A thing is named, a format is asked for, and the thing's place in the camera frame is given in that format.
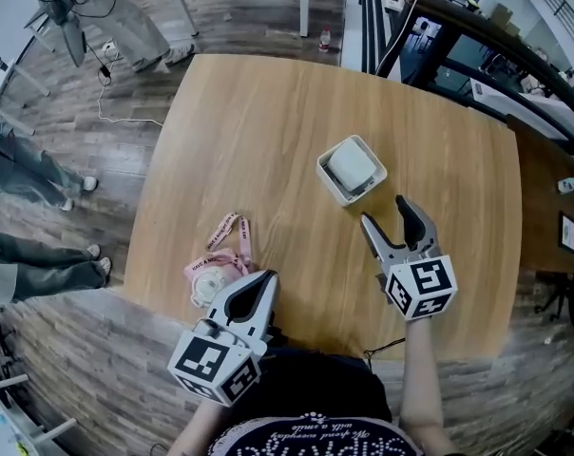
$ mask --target stand leg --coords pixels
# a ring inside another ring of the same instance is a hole
[[[38,30],[33,28],[33,26],[28,27],[29,31],[33,34],[33,36],[38,39],[40,44],[42,44],[45,48],[47,48],[50,52],[54,52],[55,48],[47,41],[47,38],[42,35]]]
[[[61,434],[63,434],[69,428],[73,428],[74,426],[76,426],[76,424],[78,424],[78,421],[76,421],[76,419],[71,418],[71,419],[65,421],[62,425],[57,426],[55,429],[50,430],[49,432],[46,432],[46,433],[36,437],[33,440],[33,443],[36,446],[38,446],[38,445],[44,443],[45,441],[49,441],[50,439],[54,439],[57,436],[60,436]]]
[[[187,31],[190,35],[194,36],[197,35],[199,32],[197,31],[196,27],[194,26],[194,22],[192,22],[192,17],[190,16],[190,12],[188,11],[188,7],[185,5],[184,0],[173,0],[175,5],[180,11],[182,15],[182,19],[185,22],[185,26]]]
[[[28,80],[29,83],[33,87],[35,87],[38,91],[40,91],[44,96],[48,96],[50,94],[50,90],[46,86],[44,86],[42,83],[36,80],[33,76],[31,76],[31,74],[29,74],[19,65],[12,65],[12,70],[23,76],[26,80]]]
[[[0,380],[0,389],[5,389],[6,387],[10,387],[11,385],[21,384],[23,382],[27,382],[29,377],[27,375],[18,375],[9,378],[8,380]]]
[[[299,0],[299,35],[308,37],[308,11],[310,0]]]

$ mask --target pink lanyard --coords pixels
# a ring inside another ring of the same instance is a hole
[[[237,219],[239,219],[240,256],[231,248],[217,250],[223,239],[232,232],[232,227]],[[244,276],[253,272],[251,235],[247,218],[238,213],[228,213],[215,233],[207,240],[206,251],[207,254],[197,258],[183,269],[183,273],[190,282],[194,281],[198,274],[207,267],[221,267],[230,263],[239,269]]]

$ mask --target white box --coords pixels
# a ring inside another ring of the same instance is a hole
[[[386,282],[387,296],[407,320],[442,313],[457,291],[448,255],[393,265]]]
[[[356,144],[361,148],[361,150],[363,150],[363,152],[365,152],[368,158],[375,165],[375,172],[372,175],[372,179],[365,186],[364,190],[358,194],[352,194],[347,191],[335,179],[335,176],[327,168],[329,159],[337,150],[337,148],[349,139],[355,141]],[[329,149],[327,152],[321,154],[316,160],[316,174],[323,181],[323,184],[327,186],[340,206],[348,206],[349,204],[353,204],[355,201],[369,193],[388,176],[387,170],[384,165],[382,165],[382,162],[378,160],[371,148],[365,142],[363,142],[363,139],[361,139],[358,135],[351,135],[348,139],[345,139],[344,141]]]
[[[261,375],[250,349],[191,331],[183,332],[167,369],[188,391],[227,407]]]

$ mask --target human arm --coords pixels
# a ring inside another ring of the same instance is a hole
[[[443,428],[431,320],[427,317],[406,323],[400,425],[428,456],[445,456],[457,452]]]
[[[229,408],[203,399],[166,456],[204,456],[228,413]]]

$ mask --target dark wooden table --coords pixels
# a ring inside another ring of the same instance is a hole
[[[574,177],[574,159],[540,132],[515,117],[522,177],[522,255],[524,268],[574,274],[574,253],[559,246],[560,211],[574,219],[574,191],[561,195],[557,182]]]

